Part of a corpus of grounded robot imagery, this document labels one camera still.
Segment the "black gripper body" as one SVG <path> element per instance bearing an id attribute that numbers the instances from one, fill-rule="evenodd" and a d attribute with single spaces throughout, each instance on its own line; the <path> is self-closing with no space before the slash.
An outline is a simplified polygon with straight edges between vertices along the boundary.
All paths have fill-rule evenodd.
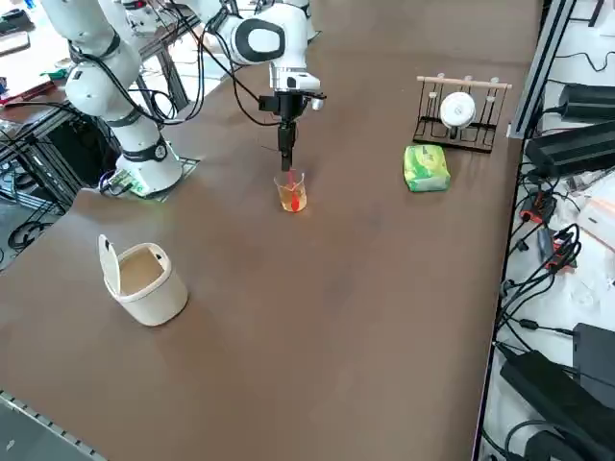
<path id="1" fill-rule="evenodd" d="M 258 109 L 279 116 L 283 123 L 301 116 L 306 106 L 307 97 L 303 93 L 274 93 L 258 97 Z"/>

